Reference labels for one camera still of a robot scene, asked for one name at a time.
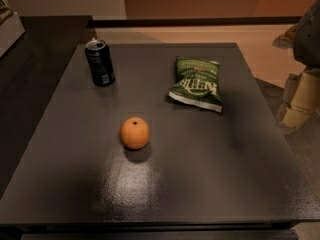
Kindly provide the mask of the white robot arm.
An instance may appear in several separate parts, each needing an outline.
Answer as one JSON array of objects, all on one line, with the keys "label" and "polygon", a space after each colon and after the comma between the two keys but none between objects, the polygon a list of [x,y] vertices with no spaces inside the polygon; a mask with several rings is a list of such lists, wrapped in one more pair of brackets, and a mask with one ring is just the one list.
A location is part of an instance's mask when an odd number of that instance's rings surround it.
[{"label": "white robot arm", "polygon": [[296,25],[278,36],[273,45],[292,48],[294,59],[305,65],[299,75],[288,76],[284,103],[277,115],[281,127],[298,129],[320,107],[320,0]]}]

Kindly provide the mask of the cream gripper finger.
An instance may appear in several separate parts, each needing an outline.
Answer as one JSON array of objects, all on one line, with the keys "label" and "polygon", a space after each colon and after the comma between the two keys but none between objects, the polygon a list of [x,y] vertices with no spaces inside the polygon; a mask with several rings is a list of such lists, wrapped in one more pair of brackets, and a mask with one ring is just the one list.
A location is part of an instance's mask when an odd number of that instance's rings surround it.
[{"label": "cream gripper finger", "polygon": [[286,80],[283,103],[277,121],[287,129],[300,128],[320,107],[320,69],[306,67],[299,75],[290,74]]}]

